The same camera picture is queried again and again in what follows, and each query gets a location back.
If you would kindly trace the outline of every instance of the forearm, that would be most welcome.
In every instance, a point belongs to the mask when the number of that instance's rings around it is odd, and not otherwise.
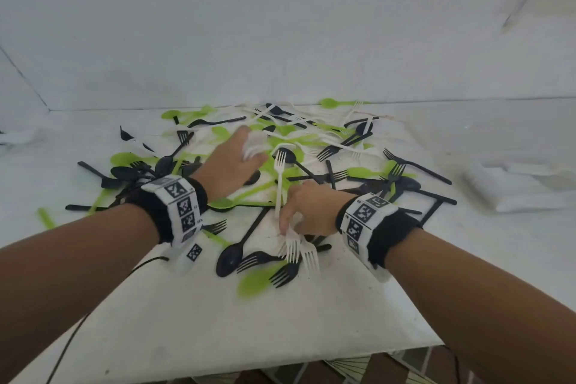
[[[486,382],[569,382],[576,314],[533,286],[415,229],[385,266],[430,326]]]
[[[0,382],[116,288],[158,243],[155,225],[126,204],[0,251]]]

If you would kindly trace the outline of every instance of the hand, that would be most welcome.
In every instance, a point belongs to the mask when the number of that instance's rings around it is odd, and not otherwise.
[[[242,161],[242,148],[249,132],[248,126],[240,126],[192,174],[206,190],[208,202],[234,193],[266,162],[268,155],[263,152]]]
[[[288,202],[280,211],[280,233],[286,234],[288,224],[295,213],[304,218],[294,227],[299,234],[331,235],[337,232],[336,216],[342,206],[356,195],[332,190],[327,184],[318,185],[306,181],[292,185],[288,190]]]

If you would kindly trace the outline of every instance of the floor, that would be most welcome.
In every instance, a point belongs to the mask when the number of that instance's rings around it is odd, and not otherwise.
[[[180,378],[165,384],[482,384],[445,346],[361,358],[289,364],[241,373]]]

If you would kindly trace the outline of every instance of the white table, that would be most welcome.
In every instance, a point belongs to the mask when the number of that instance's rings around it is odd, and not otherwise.
[[[370,106],[371,112],[407,122],[454,179],[452,188],[419,174],[423,188],[458,200],[457,206],[443,205],[427,229],[514,273],[573,310],[574,213],[493,214],[460,182],[458,164],[462,155],[504,151],[555,155],[575,164],[570,119],[575,110],[576,99]],[[126,150],[119,140],[119,125],[132,124],[146,128],[148,134],[159,134],[166,124],[160,114],[158,110],[131,110],[48,115],[42,122],[47,128],[44,140],[15,147],[0,157],[4,172],[0,245],[42,230],[39,222],[31,221],[39,206],[56,213],[58,223],[78,218],[62,208],[68,203],[90,204],[98,185],[76,162],[109,169],[107,158]],[[251,208],[236,210],[244,210],[245,215],[235,216],[235,223],[229,222],[222,234],[231,241],[241,234],[234,231],[245,231],[257,215]],[[226,217],[211,216],[214,220]],[[271,250],[275,235],[271,226],[260,228],[245,250]],[[341,239],[333,236],[327,242],[333,249],[320,256],[319,278],[300,276],[253,300],[238,299],[235,274],[215,276],[218,247],[206,246],[203,258],[185,276],[175,276],[161,262],[149,264],[88,318],[55,382],[144,382],[441,342],[395,280],[380,285]],[[147,258],[161,252],[158,246]],[[14,382],[45,380],[69,335],[46,349]]]

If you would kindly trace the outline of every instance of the tabletop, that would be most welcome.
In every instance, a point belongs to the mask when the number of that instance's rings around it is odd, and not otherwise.
[[[447,186],[418,175],[423,188],[458,200],[457,206],[443,205],[438,210],[427,224],[429,232],[576,310],[576,269],[570,258],[576,250],[573,212],[494,214],[459,178],[459,164],[470,156],[508,151],[551,155],[554,151],[572,161],[570,152],[576,149],[567,135],[567,119],[562,117],[574,109],[576,99],[369,107],[372,113],[394,116],[382,118],[375,126],[377,141],[372,143],[383,143],[397,155],[439,169],[454,180],[453,186]],[[0,156],[4,171],[0,246],[41,231],[34,216],[40,206],[47,207],[57,223],[78,218],[63,207],[90,205],[99,188],[76,162],[110,168],[110,156],[126,150],[118,134],[120,125],[139,128],[151,143],[166,143],[160,134],[169,122],[160,119],[161,112],[57,111],[43,118],[40,140]],[[535,116],[548,117],[547,124],[535,127]],[[555,149],[534,146],[535,140],[539,146],[550,137],[556,141]],[[377,159],[365,157],[361,164],[376,170]],[[335,170],[351,165],[349,154],[334,158]],[[310,168],[323,171],[320,164]],[[401,198],[399,203],[422,211],[431,205],[430,200],[415,196]],[[253,208],[238,207],[234,212],[228,218],[210,213],[206,219],[227,218],[222,236],[232,242],[257,215]],[[245,251],[270,251],[278,245],[277,235],[270,213]],[[198,240],[205,245],[205,253],[187,274],[174,274],[162,262],[149,264],[97,307],[72,342],[57,382],[143,382],[441,343],[398,283],[394,279],[379,283],[338,235],[327,239],[332,250],[319,256],[320,276],[302,273],[287,286],[250,299],[238,296],[236,274],[216,277],[214,266],[221,248],[202,235]],[[146,259],[163,251],[157,246]],[[70,331],[54,342],[14,382],[45,380],[69,335]]]

